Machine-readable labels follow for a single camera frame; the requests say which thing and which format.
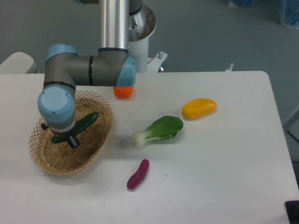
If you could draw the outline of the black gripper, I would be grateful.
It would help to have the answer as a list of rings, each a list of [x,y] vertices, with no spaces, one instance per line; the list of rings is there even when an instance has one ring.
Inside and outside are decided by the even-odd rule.
[[[42,123],[40,126],[43,130],[50,129],[56,136],[63,137],[71,148],[79,146],[79,140],[74,136],[75,124],[61,129],[53,128],[47,123]]]

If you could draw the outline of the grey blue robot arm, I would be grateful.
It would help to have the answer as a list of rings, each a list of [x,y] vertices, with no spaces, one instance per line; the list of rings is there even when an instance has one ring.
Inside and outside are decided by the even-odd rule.
[[[49,48],[38,109],[43,129],[79,145],[74,99],[77,86],[130,87],[135,84],[136,59],[129,56],[129,18],[142,9],[142,0],[75,0],[99,6],[99,48],[96,56],[81,56],[75,47]]]

